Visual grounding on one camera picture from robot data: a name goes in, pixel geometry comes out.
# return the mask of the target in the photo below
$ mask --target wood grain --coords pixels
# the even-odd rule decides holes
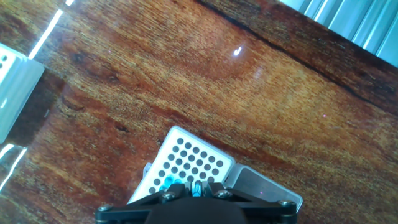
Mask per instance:
[[[201,2],[353,95],[398,115],[398,69],[279,1]]]
[[[320,62],[196,1],[0,5],[0,39],[26,54],[64,10],[35,58],[48,72],[7,139],[29,149],[1,191],[0,223],[93,223],[102,203],[127,203],[173,125],[300,194],[299,223],[398,222],[394,108],[348,91]],[[306,26],[307,42],[328,37]]]

